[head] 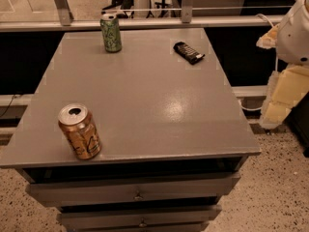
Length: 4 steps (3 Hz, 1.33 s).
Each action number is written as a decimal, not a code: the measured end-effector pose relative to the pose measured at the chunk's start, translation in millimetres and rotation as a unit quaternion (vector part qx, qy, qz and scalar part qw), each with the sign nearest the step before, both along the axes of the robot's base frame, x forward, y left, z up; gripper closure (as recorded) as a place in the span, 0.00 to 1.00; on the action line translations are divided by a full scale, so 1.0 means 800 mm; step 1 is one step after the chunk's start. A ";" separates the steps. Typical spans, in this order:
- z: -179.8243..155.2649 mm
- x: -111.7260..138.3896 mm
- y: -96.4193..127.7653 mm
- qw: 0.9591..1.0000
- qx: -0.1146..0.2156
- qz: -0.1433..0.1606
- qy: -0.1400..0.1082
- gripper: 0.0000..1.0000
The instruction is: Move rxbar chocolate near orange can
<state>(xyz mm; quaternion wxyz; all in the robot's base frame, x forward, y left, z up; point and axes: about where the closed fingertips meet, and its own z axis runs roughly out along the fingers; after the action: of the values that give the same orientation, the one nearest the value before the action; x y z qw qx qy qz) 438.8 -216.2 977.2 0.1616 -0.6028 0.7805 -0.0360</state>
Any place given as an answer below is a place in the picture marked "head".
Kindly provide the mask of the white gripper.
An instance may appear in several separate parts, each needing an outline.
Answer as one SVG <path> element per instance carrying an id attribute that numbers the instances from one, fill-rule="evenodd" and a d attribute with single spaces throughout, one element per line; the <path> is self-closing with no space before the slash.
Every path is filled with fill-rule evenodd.
<path id="1" fill-rule="evenodd" d="M 259 48 L 276 47 L 278 58 L 291 63 L 284 71 L 273 72 L 268 80 L 259 121 L 264 129 L 281 125 L 309 92 L 308 6 L 309 0 L 296 0 L 280 24 L 271 27 L 256 42 Z"/>

